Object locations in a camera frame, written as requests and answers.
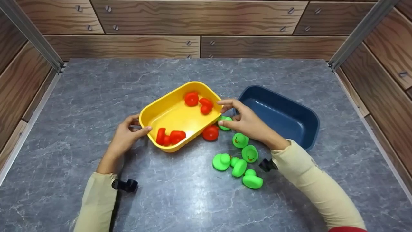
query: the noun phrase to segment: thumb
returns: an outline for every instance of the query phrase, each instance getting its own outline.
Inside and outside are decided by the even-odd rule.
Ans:
[[[142,129],[134,132],[134,137],[135,137],[136,139],[140,139],[141,137],[147,135],[151,130],[152,130],[152,127],[151,127],[151,126],[143,127]]]
[[[237,125],[239,122],[233,122],[233,121],[229,121],[229,120],[220,120],[218,122],[219,125],[227,127],[229,129],[232,130],[237,130]]]

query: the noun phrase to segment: plastic tray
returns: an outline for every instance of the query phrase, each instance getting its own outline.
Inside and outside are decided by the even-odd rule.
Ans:
[[[305,150],[315,144],[319,118],[308,107],[258,85],[247,87],[239,101],[250,107],[270,128]]]
[[[200,112],[201,104],[195,107],[185,105],[185,95],[193,91],[199,94],[199,99],[205,97],[213,102],[213,109],[208,115]],[[149,125],[153,128],[148,137],[154,145],[165,152],[175,152],[200,135],[206,126],[218,120],[222,108],[216,104],[219,100],[220,97],[204,83],[188,82],[147,105],[141,111],[139,121],[141,126]],[[186,138],[175,145],[161,146],[156,143],[159,128],[166,128],[167,135],[173,130],[182,130],[186,133]]]

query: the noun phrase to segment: navy blue plastic tray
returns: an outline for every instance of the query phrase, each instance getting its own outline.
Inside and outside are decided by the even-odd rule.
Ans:
[[[239,97],[270,128],[284,138],[293,139],[305,150],[315,144],[319,118],[308,107],[267,88],[251,85]]]

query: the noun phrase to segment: yellow plastic tray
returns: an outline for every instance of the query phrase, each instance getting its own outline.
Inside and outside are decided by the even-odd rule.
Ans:
[[[208,115],[200,112],[201,104],[195,107],[185,105],[185,95],[193,91],[199,94],[199,99],[205,97],[213,102],[213,109]],[[222,108],[216,104],[219,100],[220,97],[204,83],[188,82],[147,105],[141,111],[139,121],[141,126],[149,125],[153,128],[148,136],[154,145],[165,152],[175,152],[200,135],[206,126],[218,120]],[[166,128],[167,135],[173,130],[182,130],[186,133],[186,138],[175,145],[161,146],[156,143],[159,128]]]

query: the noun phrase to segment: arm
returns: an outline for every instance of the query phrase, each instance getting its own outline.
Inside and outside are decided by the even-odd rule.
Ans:
[[[281,137],[238,100],[227,99],[218,104],[223,105],[221,113],[231,108],[236,108],[240,113],[233,117],[233,121],[222,120],[219,125],[267,145],[279,172],[315,205],[330,232],[365,231],[362,217],[348,195],[327,173],[318,168],[303,148],[296,142]]]
[[[75,232],[109,231],[110,220],[116,202],[117,190],[112,188],[112,182],[117,179],[123,154],[130,149],[134,142],[151,131],[151,127],[137,129],[131,127],[139,124],[139,115],[126,118],[116,130],[112,141],[96,172],[87,182],[84,190],[82,207],[75,225]]]

